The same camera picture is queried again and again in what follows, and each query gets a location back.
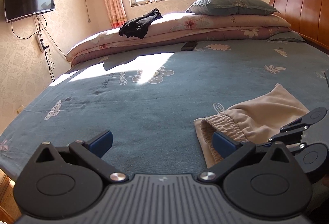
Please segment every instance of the beige cloth bag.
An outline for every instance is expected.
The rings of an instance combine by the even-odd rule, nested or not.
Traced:
[[[195,130],[207,167],[222,159],[212,145],[212,135],[216,130],[236,141],[262,144],[279,133],[280,127],[308,112],[282,85],[276,84],[268,94],[233,105],[215,116],[196,119]]]

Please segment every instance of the pillow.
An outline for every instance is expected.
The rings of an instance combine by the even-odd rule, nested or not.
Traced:
[[[185,12],[209,16],[267,16],[279,11],[262,0],[197,0]]]
[[[295,31],[283,32],[273,35],[268,38],[269,41],[294,41],[294,42],[304,42],[305,40]]]

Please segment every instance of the gray ribbed surface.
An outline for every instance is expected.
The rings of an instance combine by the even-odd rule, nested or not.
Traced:
[[[259,224],[223,199],[216,186],[200,184],[191,175],[136,175],[111,186],[96,207],[54,224]],[[50,223],[23,217],[19,224]],[[275,223],[308,223],[303,217]]]

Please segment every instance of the black cloth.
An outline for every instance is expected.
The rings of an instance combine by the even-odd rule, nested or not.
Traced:
[[[150,24],[159,18],[162,18],[159,9],[153,9],[146,15],[126,21],[120,28],[119,35],[126,35],[127,38],[137,37],[143,39],[147,34]]]

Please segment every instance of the wooden headboard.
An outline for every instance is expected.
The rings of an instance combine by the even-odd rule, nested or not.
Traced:
[[[329,0],[270,0],[270,5],[292,30],[329,49]]]

